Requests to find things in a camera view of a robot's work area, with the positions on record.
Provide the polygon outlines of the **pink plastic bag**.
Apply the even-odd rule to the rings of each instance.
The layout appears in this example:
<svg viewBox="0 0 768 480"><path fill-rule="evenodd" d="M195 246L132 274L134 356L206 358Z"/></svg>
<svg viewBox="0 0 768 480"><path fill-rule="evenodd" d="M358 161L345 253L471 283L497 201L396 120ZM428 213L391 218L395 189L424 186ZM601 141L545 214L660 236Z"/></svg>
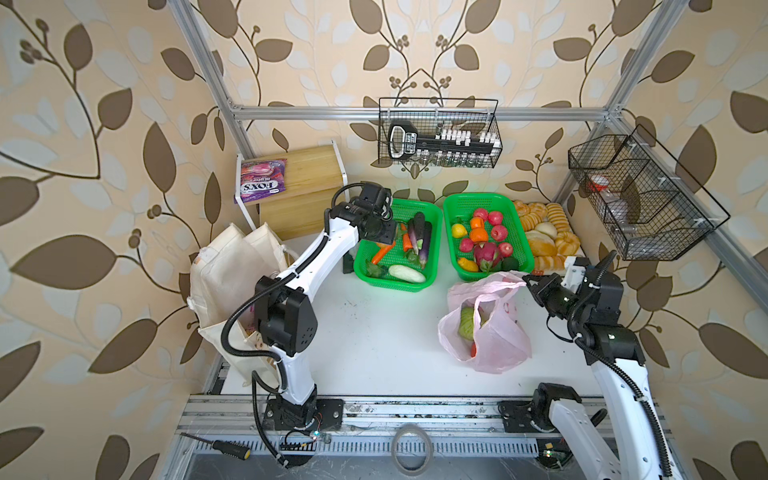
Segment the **pink plastic bag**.
<svg viewBox="0 0 768 480"><path fill-rule="evenodd" d="M455 284L447 294L449 312L437 326L441 346L455 360L483 373L501 374L530 359L531 342L518 321L515 303L524 287L516 272ZM475 310L473 342L458 334L463 307Z"/></svg>

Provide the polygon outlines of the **green cabbage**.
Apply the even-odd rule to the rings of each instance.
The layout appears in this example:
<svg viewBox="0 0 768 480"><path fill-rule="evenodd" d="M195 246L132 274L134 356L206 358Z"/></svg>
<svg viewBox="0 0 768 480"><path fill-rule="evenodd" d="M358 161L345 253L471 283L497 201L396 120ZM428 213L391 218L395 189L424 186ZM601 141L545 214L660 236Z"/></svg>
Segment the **green cabbage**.
<svg viewBox="0 0 768 480"><path fill-rule="evenodd" d="M463 307L460 312L458 334L468 342L474 341L474 313L473 307Z"/></svg>

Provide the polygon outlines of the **cream floral tote bag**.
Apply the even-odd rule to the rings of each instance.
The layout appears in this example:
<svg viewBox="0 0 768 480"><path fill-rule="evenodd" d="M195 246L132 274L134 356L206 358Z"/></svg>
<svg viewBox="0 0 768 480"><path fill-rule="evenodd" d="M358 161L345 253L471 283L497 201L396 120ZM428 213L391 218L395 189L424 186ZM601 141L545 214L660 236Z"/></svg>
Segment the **cream floral tote bag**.
<svg viewBox="0 0 768 480"><path fill-rule="evenodd" d="M288 268L285 253L268 224L249 234L231 224L200 250L191 265L190 292L185 300L198 317L198 332L242 375L245 386L251 384L251 372L257 371L267 385L275 387L279 383L275 362L227 353L221 332L229 316L254 294L262 277L273 278Z"/></svg>

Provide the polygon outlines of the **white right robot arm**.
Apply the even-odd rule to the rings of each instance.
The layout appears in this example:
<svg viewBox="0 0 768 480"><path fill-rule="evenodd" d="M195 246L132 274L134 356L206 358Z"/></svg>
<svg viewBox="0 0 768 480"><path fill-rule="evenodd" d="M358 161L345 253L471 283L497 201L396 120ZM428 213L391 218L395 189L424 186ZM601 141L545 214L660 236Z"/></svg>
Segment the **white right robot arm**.
<svg viewBox="0 0 768 480"><path fill-rule="evenodd" d="M619 322L624 287L610 268L569 257L565 273L528 274L523 280L550 318L566 323L564 342L579 348L602 392L616 445L598 432L574 388L542 382L530 417L542 431L557 431L588 479L678 479L677 462L658 419L646 358L637 335Z"/></svg>

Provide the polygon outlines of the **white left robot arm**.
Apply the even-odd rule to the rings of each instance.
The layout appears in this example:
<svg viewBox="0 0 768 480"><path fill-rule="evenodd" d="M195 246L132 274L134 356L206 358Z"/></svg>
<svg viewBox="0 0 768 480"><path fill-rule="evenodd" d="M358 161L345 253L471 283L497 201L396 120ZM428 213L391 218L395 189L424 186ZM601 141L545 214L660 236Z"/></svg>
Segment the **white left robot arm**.
<svg viewBox="0 0 768 480"><path fill-rule="evenodd" d="M269 358L277 368L277 386L268 385L257 371L251 373L252 392L268 396L265 401L252 401L253 416L263 445L286 469L297 463L269 439L264 416L272 415L276 428L288 435L304 434L311 440L320 432L339 429L343 422L343 400L319 397L304 355L318 329L312 301L333 267L360 241L393 244L395 240L390 189L371 182L354 186L358 195L347 201L332 198L318 237L286 270L274 278L262 277L253 296L230 315L220 334L224 353L235 358ZM265 348L237 347L231 340L233 327L245 313L253 315Z"/></svg>

